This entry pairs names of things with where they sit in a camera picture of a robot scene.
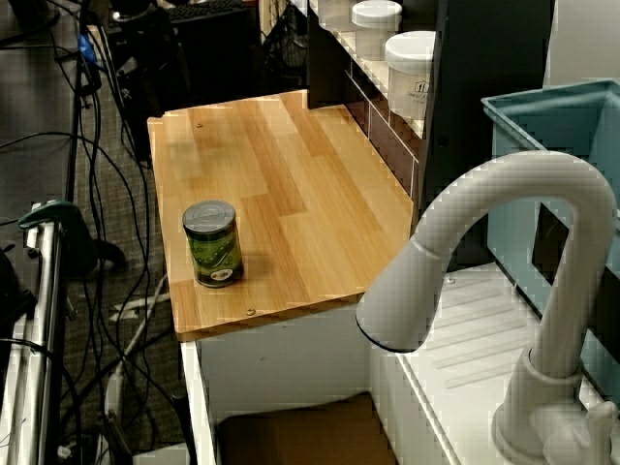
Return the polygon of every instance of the faucet head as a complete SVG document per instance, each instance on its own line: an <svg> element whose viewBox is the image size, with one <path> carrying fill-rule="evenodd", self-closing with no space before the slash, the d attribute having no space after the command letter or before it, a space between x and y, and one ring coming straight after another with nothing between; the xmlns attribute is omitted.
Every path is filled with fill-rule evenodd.
<svg viewBox="0 0 620 465"><path fill-rule="evenodd" d="M414 234L357 305L361 332L390 352L417 350L435 318L449 261L424 248Z"/></svg>

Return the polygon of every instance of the faucet handle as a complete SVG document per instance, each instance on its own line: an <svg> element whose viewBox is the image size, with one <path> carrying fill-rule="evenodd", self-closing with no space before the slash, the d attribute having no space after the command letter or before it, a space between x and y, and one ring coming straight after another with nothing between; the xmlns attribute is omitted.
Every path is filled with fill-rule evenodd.
<svg viewBox="0 0 620 465"><path fill-rule="evenodd" d="M620 465L618 408L604 402L568 422L548 438L543 454L550 465Z"/></svg>

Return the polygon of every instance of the white faucet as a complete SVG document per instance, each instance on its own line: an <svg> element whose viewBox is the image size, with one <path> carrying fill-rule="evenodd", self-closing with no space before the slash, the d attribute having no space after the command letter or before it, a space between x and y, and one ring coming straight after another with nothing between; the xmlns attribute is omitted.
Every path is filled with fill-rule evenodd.
<svg viewBox="0 0 620 465"><path fill-rule="evenodd" d="M565 201L573 224L536 340L524 349L493 418L493 440L516 465L620 465L615 404L586 413L578 398L583 339L617 211L605 177L585 161L528 151L463 174L431 203L406 246L368 288L357 324L384 349L415 351L428 335L461 237L494 206L528 197Z"/></svg>

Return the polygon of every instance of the can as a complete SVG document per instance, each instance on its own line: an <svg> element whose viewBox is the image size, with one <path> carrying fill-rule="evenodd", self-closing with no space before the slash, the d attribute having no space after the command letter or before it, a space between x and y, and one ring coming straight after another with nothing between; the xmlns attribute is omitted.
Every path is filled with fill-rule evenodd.
<svg viewBox="0 0 620 465"><path fill-rule="evenodd" d="M225 201L201 201L183 213L194 276L203 286L223 288L243 275L235 211Z"/></svg>

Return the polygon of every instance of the wooden board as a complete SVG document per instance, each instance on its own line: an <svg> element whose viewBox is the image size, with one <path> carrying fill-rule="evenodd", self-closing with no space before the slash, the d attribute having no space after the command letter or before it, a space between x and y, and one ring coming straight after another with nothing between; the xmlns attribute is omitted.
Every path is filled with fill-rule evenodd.
<svg viewBox="0 0 620 465"><path fill-rule="evenodd" d="M179 340L357 302L409 238L412 201L348 111L309 110L306 96L149 120ZM245 265L222 289L194 279L181 222L193 203L213 199L236 210Z"/></svg>

